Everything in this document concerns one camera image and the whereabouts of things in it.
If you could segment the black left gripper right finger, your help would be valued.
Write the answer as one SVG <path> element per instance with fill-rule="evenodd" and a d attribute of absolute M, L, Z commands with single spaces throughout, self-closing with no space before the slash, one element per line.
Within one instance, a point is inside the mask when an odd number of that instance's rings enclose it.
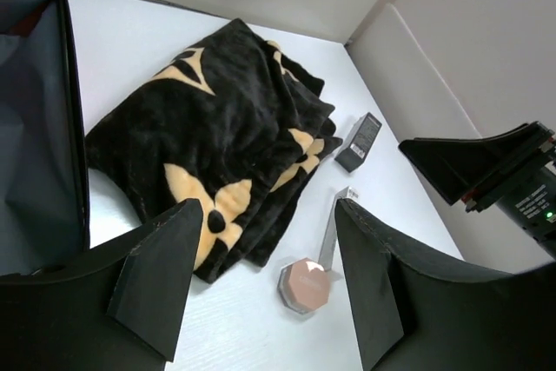
<path fill-rule="evenodd" d="M 366 370 L 552 370 L 555 267 L 463 262 L 348 199 L 335 223 Z"/>

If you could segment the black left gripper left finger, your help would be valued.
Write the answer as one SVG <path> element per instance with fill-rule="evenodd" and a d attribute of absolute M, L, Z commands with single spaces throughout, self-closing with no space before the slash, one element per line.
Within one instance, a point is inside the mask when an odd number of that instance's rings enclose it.
<path fill-rule="evenodd" d="M 162 370 L 202 228 L 188 199 L 60 266 L 1 279 L 4 370 Z"/>

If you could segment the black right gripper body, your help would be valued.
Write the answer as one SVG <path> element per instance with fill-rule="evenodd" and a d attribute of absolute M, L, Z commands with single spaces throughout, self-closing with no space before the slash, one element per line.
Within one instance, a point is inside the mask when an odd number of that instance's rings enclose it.
<path fill-rule="evenodd" d="M 550 256 L 555 256 L 555 146 L 507 158 L 464 196 L 467 212 L 495 205 Z"/>

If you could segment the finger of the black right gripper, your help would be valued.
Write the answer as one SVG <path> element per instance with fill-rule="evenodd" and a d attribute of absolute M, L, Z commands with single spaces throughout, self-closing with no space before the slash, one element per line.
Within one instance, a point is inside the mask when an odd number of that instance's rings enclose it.
<path fill-rule="evenodd" d="M 491 206 L 554 159 L 554 132 L 524 123 L 481 139 L 414 138 L 400 152 L 450 206 Z"/>

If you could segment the black cosmetic box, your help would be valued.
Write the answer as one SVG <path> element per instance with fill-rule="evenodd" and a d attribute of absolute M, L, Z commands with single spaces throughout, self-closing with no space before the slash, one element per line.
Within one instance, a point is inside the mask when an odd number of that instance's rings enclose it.
<path fill-rule="evenodd" d="M 350 130 L 334 160 L 348 173 L 358 169 L 367 159 L 381 126 L 382 123 L 370 112 L 362 116 Z"/>

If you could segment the pink and teal suitcase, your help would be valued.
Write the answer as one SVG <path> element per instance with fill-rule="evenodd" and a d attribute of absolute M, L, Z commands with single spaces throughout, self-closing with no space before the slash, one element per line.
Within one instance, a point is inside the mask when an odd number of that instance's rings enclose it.
<path fill-rule="evenodd" d="M 68 0 L 1 0 L 1 272 L 89 246 L 89 182 Z"/>

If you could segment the black and tan blanket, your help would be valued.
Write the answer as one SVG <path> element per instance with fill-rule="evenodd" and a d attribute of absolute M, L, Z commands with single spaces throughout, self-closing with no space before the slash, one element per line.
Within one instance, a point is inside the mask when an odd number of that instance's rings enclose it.
<path fill-rule="evenodd" d="M 195 275 L 213 283 L 241 260 L 267 264 L 302 191 L 342 140 L 324 81 L 234 19 L 189 46 L 85 138 L 146 222 L 196 199 Z"/>

